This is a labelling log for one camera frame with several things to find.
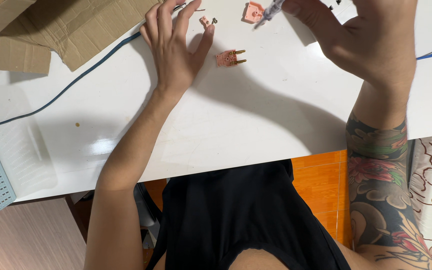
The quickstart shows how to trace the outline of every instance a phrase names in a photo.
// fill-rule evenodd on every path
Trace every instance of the tattoo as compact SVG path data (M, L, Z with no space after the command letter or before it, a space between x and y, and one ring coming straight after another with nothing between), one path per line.
M432 270L432 256L415 226L406 181L406 122L378 130L351 113L346 124L350 218L356 248L377 247L374 260Z

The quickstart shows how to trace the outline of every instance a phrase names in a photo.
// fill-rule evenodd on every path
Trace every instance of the person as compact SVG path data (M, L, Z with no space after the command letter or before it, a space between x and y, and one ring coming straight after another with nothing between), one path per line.
M99 175L86 270L143 268L133 189L215 32L208 26L189 53L189 18L201 0L182 9L173 24L172 9L182 2L154 5L140 28L154 57L157 86ZM413 216L405 166L417 1L353 3L358 16L343 25L319 0L286 0L283 10L309 27L327 58L364 80L345 132L354 251L317 221L291 184L291 161L282 160L171 178L148 269L432 270Z

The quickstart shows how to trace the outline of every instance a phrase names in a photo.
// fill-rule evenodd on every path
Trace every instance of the white desk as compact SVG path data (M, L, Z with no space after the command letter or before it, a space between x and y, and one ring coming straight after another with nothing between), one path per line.
M254 32L241 21L245 0L222 2L206 0L206 11L190 20L188 43L201 37L201 16L218 19L214 45L163 126L142 181L346 147L345 122L361 79L325 58L295 18L279 14ZM339 17L354 14L352 6ZM0 121L46 104L138 28L75 72L55 52L48 76L0 71ZM431 52L432 1L419 1L416 30L417 55ZM215 55L229 49L246 50L238 57L248 61L217 68ZM93 189L156 81L150 51L138 38L42 112L0 126L0 160L17 200ZM410 139L432 136L432 58L418 62L408 127Z

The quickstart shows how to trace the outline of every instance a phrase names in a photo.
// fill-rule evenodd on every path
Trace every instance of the black t-shirt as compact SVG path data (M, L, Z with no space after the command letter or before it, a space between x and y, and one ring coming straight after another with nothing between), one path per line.
M289 269L350 267L292 185L291 160L171 178L146 269L226 270L245 249L263 249Z

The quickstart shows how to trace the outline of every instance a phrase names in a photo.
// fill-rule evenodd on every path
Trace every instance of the cardboard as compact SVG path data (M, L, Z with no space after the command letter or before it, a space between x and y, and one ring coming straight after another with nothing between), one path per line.
M142 21L158 2L162 0L0 0L0 70L47 74L54 49L74 71Z

